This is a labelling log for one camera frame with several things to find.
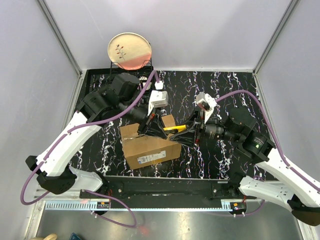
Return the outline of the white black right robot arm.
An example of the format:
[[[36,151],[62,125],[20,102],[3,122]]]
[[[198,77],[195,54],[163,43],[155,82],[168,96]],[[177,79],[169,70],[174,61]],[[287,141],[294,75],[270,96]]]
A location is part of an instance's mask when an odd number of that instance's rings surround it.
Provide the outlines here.
[[[272,174],[280,186],[258,182],[245,174],[237,174],[227,185],[228,195],[241,195],[264,199],[287,210],[301,222],[310,226],[320,224],[320,183],[286,156],[267,136],[256,131],[257,120],[243,107],[232,108],[226,121],[205,122],[204,111],[195,111],[185,130],[169,139],[187,147],[198,146],[203,140],[230,141],[233,152],[240,160]]]

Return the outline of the brown cardboard express box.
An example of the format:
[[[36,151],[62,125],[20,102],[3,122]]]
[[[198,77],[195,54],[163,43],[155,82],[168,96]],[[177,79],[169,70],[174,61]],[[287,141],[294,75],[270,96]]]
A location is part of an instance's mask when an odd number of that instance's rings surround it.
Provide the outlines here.
[[[154,136],[139,136],[138,124],[120,127],[122,150],[131,170],[172,161],[181,156],[179,143]]]

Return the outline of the yellow utility knife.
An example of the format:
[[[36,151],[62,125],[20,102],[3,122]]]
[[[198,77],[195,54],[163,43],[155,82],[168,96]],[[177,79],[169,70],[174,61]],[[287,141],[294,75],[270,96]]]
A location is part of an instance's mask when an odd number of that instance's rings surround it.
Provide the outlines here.
[[[174,131],[174,132],[181,132],[187,129],[187,125],[178,125],[178,126],[170,126],[170,127],[164,127],[163,130],[165,132],[170,132],[170,131]]]

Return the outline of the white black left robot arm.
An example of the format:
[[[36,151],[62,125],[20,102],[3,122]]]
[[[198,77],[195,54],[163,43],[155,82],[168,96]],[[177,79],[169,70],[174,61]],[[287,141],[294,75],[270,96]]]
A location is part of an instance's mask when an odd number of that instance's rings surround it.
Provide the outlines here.
[[[164,83],[156,71],[146,82],[127,72],[117,74],[110,83],[87,94],[77,106],[69,124],[40,155],[30,155],[26,164],[37,175],[38,184],[47,193],[60,195],[70,189],[90,190],[97,198],[108,193],[101,174],[79,170],[69,165],[72,157],[107,123],[122,117],[132,118],[141,134],[162,130],[158,112],[168,103]]]

